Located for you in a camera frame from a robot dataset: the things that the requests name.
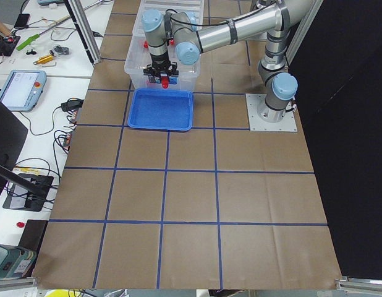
person's arm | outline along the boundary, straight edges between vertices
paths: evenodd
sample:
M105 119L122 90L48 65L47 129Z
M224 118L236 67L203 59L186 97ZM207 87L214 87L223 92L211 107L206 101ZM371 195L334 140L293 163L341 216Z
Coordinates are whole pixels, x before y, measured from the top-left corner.
M3 33L4 36L11 34L11 31L2 22L0 22L0 32Z

tablet screen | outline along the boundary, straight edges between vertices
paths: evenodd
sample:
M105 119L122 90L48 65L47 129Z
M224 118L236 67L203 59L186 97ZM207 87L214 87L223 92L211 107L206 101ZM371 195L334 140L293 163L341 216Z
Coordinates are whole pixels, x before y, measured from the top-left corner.
M36 72L14 72L1 97L3 104L13 107L25 106L37 77Z

white plastic bin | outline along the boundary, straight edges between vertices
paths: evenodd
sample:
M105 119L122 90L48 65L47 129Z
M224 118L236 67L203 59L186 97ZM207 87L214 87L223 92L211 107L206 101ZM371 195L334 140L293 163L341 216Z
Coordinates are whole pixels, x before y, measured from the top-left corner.
M142 0L137 12L136 21L132 34L134 36L145 36L142 27L142 15L148 9L157 9L165 14L166 9L174 9L177 12L193 12L197 24L203 23L204 0Z
M124 70L130 75L135 89L138 88L161 88L161 84L151 83L147 75L143 74L143 69L151 64L151 56L144 47L145 37L133 36L130 42L127 59L125 61ZM170 90L186 90L193 92L195 83L200 73L200 59L194 65L183 65L176 57L175 46L168 46L169 58L171 62L177 62L178 77L171 79L176 80L176 84L169 84Z

blue joint cap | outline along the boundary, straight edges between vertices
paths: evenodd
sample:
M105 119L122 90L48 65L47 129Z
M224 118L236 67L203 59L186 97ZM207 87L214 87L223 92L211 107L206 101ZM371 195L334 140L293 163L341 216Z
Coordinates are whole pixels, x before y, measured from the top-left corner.
M197 23L197 18L195 17L195 13L192 11L187 11L185 14L187 14L187 17L190 19L191 24L196 24ZM197 26L191 26L191 29L193 31L197 31Z
M149 9L142 15L142 24L144 32L152 32L162 23L162 14L156 9Z
M176 46L179 61L185 65L192 65L199 59L199 49L191 42L181 42Z
M297 92L298 82L294 76L286 72L279 73L272 82L273 93L283 101L292 99Z

white desk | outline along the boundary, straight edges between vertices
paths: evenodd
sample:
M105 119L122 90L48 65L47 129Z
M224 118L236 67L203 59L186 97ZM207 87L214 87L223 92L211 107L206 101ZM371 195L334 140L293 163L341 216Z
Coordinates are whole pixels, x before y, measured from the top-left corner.
M0 75L0 87L3 86L7 76ZM53 110L59 106L62 102L67 101L70 97L77 97L84 99L88 89L89 79L75 79L75 78L63 78L63 77L48 77L47 83L44 87L43 93L33 111L24 113L32 122L32 131L34 133L41 133L49 130L52 125L51 115ZM28 127L27 120L14 113L25 126ZM61 110L55 112L55 130L63 129L69 131L70 129L64 128L68 126L69 122L66 119L67 113ZM56 165L53 155L53 132L43 136L33 136L28 133L25 145L19 156L19 160L26 158L42 158L49 162L51 169L56 171ZM64 164L66 162L67 155L57 146L56 155L59 164L59 170L62 172ZM20 166L34 166L47 168L47 164L39 160L25 161ZM41 175L46 175L46 171L41 170ZM53 184L58 184L58 178L54 178ZM47 199L54 199L56 195L55 190L50 190ZM22 235L23 228L16 226L17 222L24 222L28 219L35 220L48 220L50 211L42 209L40 212L27 212L24 210L9 210L2 207L7 197L4 191L0 196L0 243L18 245L19 239ZM45 207L52 208L52 204L45 203Z
M86 7L96 0L82 0L83 7ZM111 13L113 2L91 7L85 14L87 15L90 27L93 31L104 34L106 30L107 22ZM37 1L29 1L24 13L30 14L29 23L36 22L42 18L49 20L61 19L68 15L67 9L64 4L59 4L56 9L50 9L48 6L40 6ZM34 26L47 26L49 23L41 21ZM60 27L74 28L73 22L70 20L64 22ZM45 28L28 28L17 32L17 35L21 36L18 43L20 45L28 37L34 34L41 33ZM53 38L57 40L65 39L69 36L71 30L55 29ZM13 69L21 70L44 70L48 76L57 77L84 77L90 78L93 72L93 66L91 65L88 56L84 50L81 39L77 32L74 32L67 41L52 41L50 39L51 32L45 33L37 40L33 41L30 46L25 47L23 50L14 50L11 57L4 57L3 63L0 65L0 74L9 74ZM101 46L103 38L95 38L97 45ZM70 49L70 55L61 56L55 58L55 67L43 67L42 65L34 65L33 62L38 60L39 57L49 54L49 51L54 45L66 46ZM36 55L26 55L26 52L30 49L34 49Z

